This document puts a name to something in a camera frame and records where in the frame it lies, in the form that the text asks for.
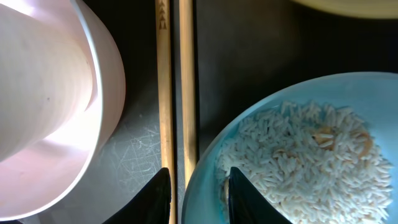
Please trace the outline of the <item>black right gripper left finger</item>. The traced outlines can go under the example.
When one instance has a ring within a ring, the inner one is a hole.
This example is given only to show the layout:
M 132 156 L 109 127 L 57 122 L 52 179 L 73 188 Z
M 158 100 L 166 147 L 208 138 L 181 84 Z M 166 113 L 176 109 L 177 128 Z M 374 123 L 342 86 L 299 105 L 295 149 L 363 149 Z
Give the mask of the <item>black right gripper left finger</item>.
M 103 224 L 169 224 L 172 189 L 168 168 L 161 168 L 127 205 Z

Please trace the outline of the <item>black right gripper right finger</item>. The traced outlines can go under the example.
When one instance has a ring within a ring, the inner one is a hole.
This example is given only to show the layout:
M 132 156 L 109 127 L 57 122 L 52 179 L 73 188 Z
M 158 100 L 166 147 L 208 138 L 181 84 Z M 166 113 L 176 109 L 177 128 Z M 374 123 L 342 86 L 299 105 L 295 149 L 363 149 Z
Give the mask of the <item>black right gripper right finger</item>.
M 237 167 L 231 168 L 228 183 L 230 224 L 292 224 Z

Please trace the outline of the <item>leftover rice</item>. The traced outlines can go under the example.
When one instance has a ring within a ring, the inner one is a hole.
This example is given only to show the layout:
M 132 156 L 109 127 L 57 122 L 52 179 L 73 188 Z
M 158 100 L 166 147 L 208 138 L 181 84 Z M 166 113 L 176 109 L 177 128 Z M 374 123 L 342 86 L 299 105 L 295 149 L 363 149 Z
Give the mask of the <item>leftover rice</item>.
M 392 203 L 392 164 L 349 107 L 286 101 L 247 116 L 215 162 L 227 209 L 237 167 L 293 223 L 384 223 Z

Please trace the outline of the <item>pink bowl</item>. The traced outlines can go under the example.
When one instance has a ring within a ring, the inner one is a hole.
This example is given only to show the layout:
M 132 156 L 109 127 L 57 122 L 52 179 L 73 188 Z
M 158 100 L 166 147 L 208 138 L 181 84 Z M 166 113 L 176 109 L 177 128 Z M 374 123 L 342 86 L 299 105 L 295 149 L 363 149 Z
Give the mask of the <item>pink bowl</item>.
M 1 2 L 1 220 L 40 213 L 81 180 L 126 94 L 118 47 L 83 1 Z

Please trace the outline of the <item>light blue bowl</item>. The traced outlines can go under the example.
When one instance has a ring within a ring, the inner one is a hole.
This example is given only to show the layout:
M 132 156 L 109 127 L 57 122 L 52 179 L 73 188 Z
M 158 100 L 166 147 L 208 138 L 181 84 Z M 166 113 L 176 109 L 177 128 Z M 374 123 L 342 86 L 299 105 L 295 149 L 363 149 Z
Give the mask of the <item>light blue bowl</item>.
M 185 192 L 182 223 L 224 223 L 216 190 L 215 162 L 221 144 L 236 134 L 238 124 L 258 111 L 283 101 L 349 106 L 367 122 L 382 155 L 397 165 L 397 74 L 351 72 L 307 80 L 273 93 L 230 122 L 201 156 Z

